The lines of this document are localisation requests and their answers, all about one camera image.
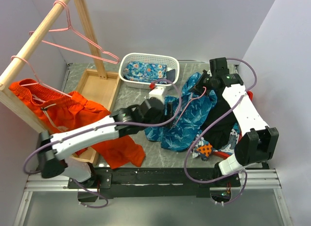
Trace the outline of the blue shark print shorts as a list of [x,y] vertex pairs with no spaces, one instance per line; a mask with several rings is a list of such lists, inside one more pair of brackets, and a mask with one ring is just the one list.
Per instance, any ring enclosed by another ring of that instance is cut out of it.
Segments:
[[[190,100],[190,89],[200,77],[201,74],[196,72],[183,85],[181,90],[182,106],[178,112],[178,116],[173,121],[173,125]],[[167,125],[163,127],[148,127],[144,130],[145,136],[149,141],[160,142],[161,148],[163,149],[175,152],[187,150],[197,134],[201,132],[200,127],[216,103],[217,96],[212,90],[209,95],[192,101],[176,126],[172,125],[170,128]]]

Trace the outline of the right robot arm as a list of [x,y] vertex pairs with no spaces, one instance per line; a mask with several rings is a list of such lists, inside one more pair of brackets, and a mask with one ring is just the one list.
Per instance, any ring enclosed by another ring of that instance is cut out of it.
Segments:
[[209,94],[213,90],[217,95],[218,102],[225,101],[228,106],[227,111],[222,116],[202,131],[190,146],[190,151],[193,150],[204,134],[230,114],[234,114],[241,129],[241,139],[235,146],[234,154],[215,164],[213,179],[196,180],[190,178],[196,183],[209,184],[214,182],[220,187],[229,182],[231,175],[241,172],[247,166],[271,160],[279,138],[277,128],[270,127],[254,107],[247,94],[251,88],[245,87],[238,74],[229,72],[227,60],[225,57],[211,59],[209,65],[212,75],[209,76],[206,70],[203,71],[199,80],[191,88],[191,92],[198,93],[201,96]]

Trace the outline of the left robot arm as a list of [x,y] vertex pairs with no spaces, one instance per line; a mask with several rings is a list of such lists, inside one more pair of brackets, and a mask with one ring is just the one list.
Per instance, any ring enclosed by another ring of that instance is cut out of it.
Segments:
[[71,154],[100,142],[136,134],[147,126],[163,126],[172,120],[173,108],[152,97],[81,128],[53,135],[41,134],[44,148],[37,154],[41,176],[49,179],[62,175],[91,188],[97,181],[92,166],[71,158]]

